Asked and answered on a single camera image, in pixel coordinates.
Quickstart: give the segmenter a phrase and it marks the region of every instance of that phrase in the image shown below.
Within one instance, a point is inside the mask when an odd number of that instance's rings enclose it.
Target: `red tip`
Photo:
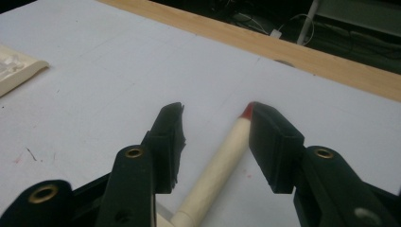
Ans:
[[[240,117],[251,120],[252,119],[252,110],[253,110],[253,102],[250,102],[248,104],[247,108],[245,108],[244,113],[242,113],[242,115]]]

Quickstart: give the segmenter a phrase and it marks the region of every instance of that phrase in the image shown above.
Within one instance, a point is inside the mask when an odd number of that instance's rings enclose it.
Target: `wooden edge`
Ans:
[[[313,75],[401,102],[401,76],[148,0],[99,0],[254,54],[292,64]]]

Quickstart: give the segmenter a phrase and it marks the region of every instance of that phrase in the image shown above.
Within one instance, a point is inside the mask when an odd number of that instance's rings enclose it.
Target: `wooden plank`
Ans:
[[[401,76],[395,73],[148,0],[99,1],[272,60],[287,62],[316,76],[401,102]]]

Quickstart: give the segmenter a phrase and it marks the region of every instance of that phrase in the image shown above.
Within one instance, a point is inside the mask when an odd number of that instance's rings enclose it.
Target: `white table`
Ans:
[[[363,181],[400,189],[401,104],[91,0],[41,0],[0,14],[0,44],[50,68],[0,98],[0,211],[29,186],[73,188],[109,172],[160,108],[181,101],[187,146],[179,183],[157,196],[175,213],[250,101],[281,111],[342,154]],[[36,161],[27,150],[30,150]],[[203,226],[298,226],[245,154]]]

